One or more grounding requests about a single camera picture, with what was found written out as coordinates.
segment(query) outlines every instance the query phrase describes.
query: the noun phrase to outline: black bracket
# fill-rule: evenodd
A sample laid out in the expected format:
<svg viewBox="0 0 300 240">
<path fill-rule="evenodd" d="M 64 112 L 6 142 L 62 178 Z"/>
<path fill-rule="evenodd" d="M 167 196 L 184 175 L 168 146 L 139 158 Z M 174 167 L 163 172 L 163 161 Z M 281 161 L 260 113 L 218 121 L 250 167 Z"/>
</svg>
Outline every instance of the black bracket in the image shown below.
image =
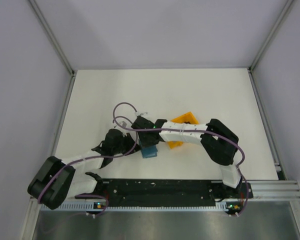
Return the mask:
<svg viewBox="0 0 300 240">
<path fill-rule="evenodd" d="M 227 128 L 218 119 L 211 119 L 207 125 L 207 131 L 219 134 L 234 143 L 238 143 L 239 138 L 229 128 Z M 210 134 L 201 135 L 201 144 L 210 156 L 210 158 L 217 164 L 228 166 L 234 163 L 234 156 L 237 152 L 237 148 L 229 142 L 217 138 Z"/>
<path fill-rule="evenodd" d="M 28 193 L 38 199 L 50 179 L 64 166 L 65 164 L 55 156 L 48 157 L 30 183 Z M 52 210 L 59 207 L 66 199 L 75 171 L 72 166 L 65 167 L 42 196 L 41 203 Z"/>
<path fill-rule="evenodd" d="M 137 116 L 136 120 L 131 125 L 131 128 L 133 129 L 153 129 L 155 127 L 156 126 L 152 121 L 142 116 Z M 159 132 L 156 131 L 138 132 L 138 136 L 143 148 L 157 145 L 160 141 Z"/>
<path fill-rule="evenodd" d="M 117 154 L 125 154 L 127 153 L 135 144 L 135 140 L 131 137 L 130 133 L 127 133 L 126 136 L 118 129 L 110 129 L 108 133 L 105 135 L 104 140 L 95 148 L 91 149 L 103 156 L 114 156 Z M 132 152 L 133 154 L 139 151 L 141 148 L 137 144 Z M 110 164 L 113 161 L 113 158 L 104 158 L 101 169 Z"/>
</svg>

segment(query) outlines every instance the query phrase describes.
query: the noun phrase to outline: white tabletop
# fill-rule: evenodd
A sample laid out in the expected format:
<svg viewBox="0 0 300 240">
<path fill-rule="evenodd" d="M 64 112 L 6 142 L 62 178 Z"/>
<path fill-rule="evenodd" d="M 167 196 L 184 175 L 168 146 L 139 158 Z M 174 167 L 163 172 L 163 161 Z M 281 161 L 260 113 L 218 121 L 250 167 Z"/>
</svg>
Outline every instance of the white tabletop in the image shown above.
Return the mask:
<svg viewBox="0 0 300 240">
<path fill-rule="evenodd" d="M 200 124 L 215 118 L 239 137 L 246 160 L 241 170 L 248 180 L 277 180 L 266 133 L 244 68 L 79 70 L 67 108 L 56 156 L 71 157 L 97 146 L 112 125 L 112 111 L 130 102 L 150 120 L 171 120 L 192 112 Z M 132 121 L 132 109 L 117 115 Z M 140 152 L 115 159 L 97 170 L 103 178 L 220 180 L 221 171 L 202 146 L 185 143 L 170 149 L 157 145 L 157 157 Z M 235 159 L 240 159 L 238 152 Z"/>
</svg>

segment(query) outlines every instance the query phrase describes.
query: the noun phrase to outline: purple cable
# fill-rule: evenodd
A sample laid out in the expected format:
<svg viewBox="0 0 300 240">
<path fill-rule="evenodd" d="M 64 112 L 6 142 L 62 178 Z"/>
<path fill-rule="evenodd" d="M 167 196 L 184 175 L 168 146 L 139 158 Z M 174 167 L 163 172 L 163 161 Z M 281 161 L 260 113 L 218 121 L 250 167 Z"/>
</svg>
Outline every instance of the purple cable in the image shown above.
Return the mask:
<svg viewBox="0 0 300 240">
<path fill-rule="evenodd" d="M 125 116 L 117 116 L 114 121 L 117 121 L 118 118 L 123 118 L 125 120 L 127 120 L 129 123 L 133 123 L 129 118 L 125 117 Z M 135 147 L 137 146 L 137 142 L 138 142 L 138 134 L 136 133 L 135 134 L 135 142 L 132 146 L 132 148 L 127 151 L 125 154 L 122 154 L 122 155 L 119 155 L 119 156 L 100 156 L 100 155 L 96 155 L 96 156 L 89 156 L 89 157 L 86 157 L 85 160 L 90 160 L 90 159 L 98 159 L 98 158 L 112 158 L 112 159 L 117 159 L 117 158 L 121 158 L 121 157 L 124 157 L 126 155 L 129 155 L 134 149 Z M 47 185 L 43 188 L 43 190 L 41 191 L 39 197 L 38 197 L 38 204 L 41 204 L 41 199 L 43 197 L 43 195 L 46 193 L 46 191 L 48 190 L 48 188 L 52 185 L 52 183 L 54 182 L 54 180 L 61 174 L 61 172 L 68 166 L 71 166 L 73 164 L 76 164 L 76 163 L 80 163 L 82 162 L 84 159 L 78 159 L 78 160 L 75 160 L 75 161 L 72 161 L 72 162 L 69 162 L 68 164 L 64 165 L 51 179 L 50 181 L 47 183 Z"/>
<path fill-rule="evenodd" d="M 93 197 L 93 198 L 99 198 L 99 199 L 104 199 L 105 200 L 105 207 L 102 209 L 102 211 L 98 212 L 95 215 L 95 217 L 96 216 L 100 216 L 101 214 L 103 214 L 105 212 L 105 210 L 107 209 L 107 207 L 109 206 L 109 201 L 104 196 L 94 195 L 94 194 L 80 194 L 80 195 L 77 195 L 76 197 Z M 51 232 L 53 232 L 56 229 L 58 229 L 66 221 L 68 221 L 72 217 L 75 217 L 75 216 L 78 216 L 78 215 L 86 215 L 86 213 L 84 213 L 84 212 L 76 212 L 74 214 L 71 214 L 70 216 L 67 216 L 64 220 L 60 221 L 59 223 L 57 223 L 54 227 L 50 228 L 49 230 L 44 230 L 44 223 L 42 221 L 40 221 L 40 230 L 41 230 L 41 232 L 43 234 L 50 234 Z"/>
<path fill-rule="evenodd" d="M 137 142 L 138 142 L 138 132 L 158 132 L 158 131 L 171 131 L 171 132 L 180 132 L 179 129 L 170 129 L 170 128 L 151 128 L 151 129 L 133 129 L 133 128 L 127 128 L 127 127 L 124 127 L 124 126 L 121 126 L 117 119 L 118 118 L 123 118 L 123 119 L 126 119 L 127 121 L 129 121 L 131 124 L 132 124 L 132 121 L 129 120 L 127 117 L 125 116 L 116 116 L 116 109 L 120 106 L 120 105 L 129 105 L 130 107 L 133 108 L 133 110 L 135 112 L 137 112 L 137 109 L 135 108 L 135 106 L 133 106 L 131 103 L 129 102 L 120 102 L 118 103 L 114 109 L 113 109 L 113 112 L 112 112 L 112 116 L 113 116 L 113 122 L 115 122 L 120 128 L 124 129 L 124 130 L 127 130 L 127 131 L 133 131 L 133 132 L 136 132 L 136 140 L 134 142 L 134 145 L 133 147 L 128 151 L 126 152 L 125 154 L 123 155 L 119 155 L 119 156 L 90 156 L 90 157 L 86 157 L 85 159 L 86 160 L 90 160 L 90 159 L 96 159 L 96 158 L 113 158 L 113 159 L 116 159 L 116 158 L 121 158 L 121 157 L 124 157 L 126 155 L 128 155 L 129 153 L 131 153 L 134 148 L 136 147 L 137 145 Z M 207 131 L 207 130 L 184 130 L 183 131 L 184 133 L 204 133 L 204 134 L 210 134 L 210 135 L 213 135 L 213 136 L 216 136 L 228 143 L 230 143 L 231 145 L 233 145 L 234 147 L 236 147 L 242 154 L 242 159 L 241 161 L 236 164 L 236 168 L 237 168 L 237 171 L 238 173 L 240 174 L 240 176 L 242 177 L 242 180 L 245 182 L 245 186 L 246 186 L 246 197 L 245 197 L 245 202 L 244 202 L 244 205 L 242 207 L 242 210 L 238 213 L 237 216 L 240 216 L 242 214 L 242 212 L 246 209 L 246 206 L 247 206 L 247 203 L 248 203 L 248 199 L 249 199 L 249 185 L 248 185 L 248 182 L 246 180 L 246 178 L 244 177 L 244 175 L 241 173 L 240 169 L 239 169 L 239 166 L 245 161 L 245 153 L 244 151 L 242 150 L 242 148 L 240 146 L 238 146 L 235 142 L 231 141 L 230 139 L 220 135 L 220 134 L 217 134 L 217 133 L 214 133 L 212 131 Z M 75 160 L 75 161 L 72 161 L 70 163 L 68 163 L 67 165 L 63 166 L 52 178 L 51 180 L 48 182 L 48 184 L 43 188 L 43 190 L 41 191 L 39 197 L 38 197 L 38 203 L 40 204 L 41 203 L 41 199 L 43 197 L 43 195 L 46 193 L 47 189 L 51 186 L 51 184 L 54 182 L 54 180 L 60 175 L 60 173 L 63 171 L 63 169 L 65 169 L 67 166 L 71 166 L 73 164 L 76 164 L 76 163 L 79 163 L 83 161 L 83 159 L 78 159 L 78 160 Z"/>
<path fill-rule="evenodd" d="M 125 127 L 125 126 L 122 126 L 118 123 L 117 121 L 117 118 L 116 118 L 116 110 L 117 108 L 120 106 L 120 105 L 129 105 L 131 106 L 136 112 L 137 112 L 137 109 L 131 104 L 131 103 L 128 103 L 128 102 L 120 102 L 118 103 L 114 109 L 113 109 L 113 112 L 112 112 L 112 117 L 113 117 L 113 121 L 122 129 L 124 130 L 127 130 L 127 131 L 133 131 L 133 132 L 158 132 L 158 131 L 170 131 L 170 132 L 180 132 L 179 129 L 170 129 L 170 128 L 150 128 L 150 129 L 133 129 L 133 128 L 128 128 L 128 127 Z M 238 213 L 238 217 L 243 213 L 243 211 L 246 209 L 247 207 L 247 203 L 248 203 L 248 199 L 249 199 L 249 185 L 248 185 L 248 182 L 245 178 L 245 176 L 242 174 L 241 170 L 239 169 L 239 166 L 245 161 L 245 158 L 246 158 L 246 155 L 243 151 L 243 149 L 238 145 L 236 144 L 235 142 L 231 141 L 230 139 L 220 135 L 220 134 L 217 134 L 215 132 L 212 132 L 212 131 L 207 131 L 207 130 L 183 130 L 184 133 L 203 133 L 203 134 L 210 134 L 212 136 L 216 136 L 228 143 L 230 143 L 231 145 L 233 145 L 236 149 L 238 149 L 240 151 L 240 153 L 242 154 L 242 159 L 241 161 L 236 164 L 236 169 L 239 173 L 239 175 L 242 177 L 242 180 L 245 182 L 245 187 L 246 187 L 246 196 L 245 196 L 245 202 L 244 202 L 244 205 L 242 207 L 242 210 Z"/>
</svg>

